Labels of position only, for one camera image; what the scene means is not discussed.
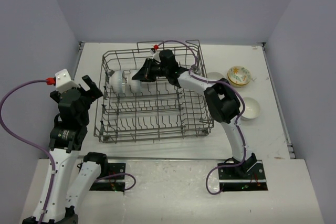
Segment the white blue-striped bowl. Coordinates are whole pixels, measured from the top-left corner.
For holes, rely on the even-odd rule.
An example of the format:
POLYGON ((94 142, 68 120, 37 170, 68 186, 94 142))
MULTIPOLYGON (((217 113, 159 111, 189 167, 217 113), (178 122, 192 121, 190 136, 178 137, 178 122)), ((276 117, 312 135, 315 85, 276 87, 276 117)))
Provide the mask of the white blue-striped bowl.
POLYGON ((115 71, 109 78, 109 84, 115 94, 125 94, 125 75, 123 70, 115 71))
POLYGON ((137 70, 132 70, 127 76, 127 84, 132 93, 141 93, 142 87, 141 82, 139 80, 133 80, 133 76, 137 73, 137 70))
POLYGON ((244 97, 243 100, 245 103, 245 110, 241 118, 246 121, 258 118, 261 113, 261 107, 259 102, 251 97, 244 97))

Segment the beige floral bowl back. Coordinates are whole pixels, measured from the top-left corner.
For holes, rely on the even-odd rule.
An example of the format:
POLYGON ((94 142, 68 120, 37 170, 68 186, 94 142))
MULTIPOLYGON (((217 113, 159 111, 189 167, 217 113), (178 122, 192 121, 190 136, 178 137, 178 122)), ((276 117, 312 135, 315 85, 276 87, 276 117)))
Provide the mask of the beige floral bowl back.
POLYGON ((207 74, 207 77, 208 77, 209 80, 217 81, 217 80, 220 80, 221 78, 223 78, 224 76, 219 72, 213 71, 213 72, 209 72, 207 74))

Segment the white green floral bowl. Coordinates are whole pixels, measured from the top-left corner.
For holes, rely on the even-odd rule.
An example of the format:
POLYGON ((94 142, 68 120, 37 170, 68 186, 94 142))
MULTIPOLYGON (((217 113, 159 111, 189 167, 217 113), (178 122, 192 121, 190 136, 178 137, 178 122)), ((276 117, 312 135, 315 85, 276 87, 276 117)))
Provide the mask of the white green floral bowl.
POLYGON ((229 81, 236 87, 248 85, 251 80, 251 72, 243 66, 233 66, 227 72, 229 81))

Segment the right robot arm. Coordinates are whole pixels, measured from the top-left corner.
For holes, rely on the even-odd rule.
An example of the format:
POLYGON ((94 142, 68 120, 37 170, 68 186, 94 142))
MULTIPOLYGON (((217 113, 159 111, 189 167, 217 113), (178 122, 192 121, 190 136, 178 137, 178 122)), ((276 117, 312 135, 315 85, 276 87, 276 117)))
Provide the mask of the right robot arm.
POLYGON ((234 163, 228 167, 234 169, 239 178, 248 177, 253 172, 257 158, 248 149, 240 127, 240 117, 245 104, 239 93, 225 78, 209 80, 192 73, 191 69, 180 66, 173 51, 169 49, 160 51, 158 56, 158 60, 154 57, 147 58, 132 79, 141 82, 155 82, 158 77, 164 77, 177 88, 202 95, 212 119, 221 124, 229 140, 234 163))

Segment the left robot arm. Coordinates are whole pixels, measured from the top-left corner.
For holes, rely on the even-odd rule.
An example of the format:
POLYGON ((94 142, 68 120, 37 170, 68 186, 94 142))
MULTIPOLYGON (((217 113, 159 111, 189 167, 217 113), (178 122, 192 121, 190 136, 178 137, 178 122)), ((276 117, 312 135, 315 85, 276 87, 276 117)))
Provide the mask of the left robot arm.
POLYGON ((50 97, 58 104, 59 113, 50 133, 47 177, 40 202, 23 223, 77 223, 79 208, 90 187, 97 178, 108 175, 106 155, 89 153, 77 178, 72 185, 69 183, 88 132, 89 109, 103 95, 88 75, 82 80, 89 90, 66 73, 55 76, 56 89, 50 97))

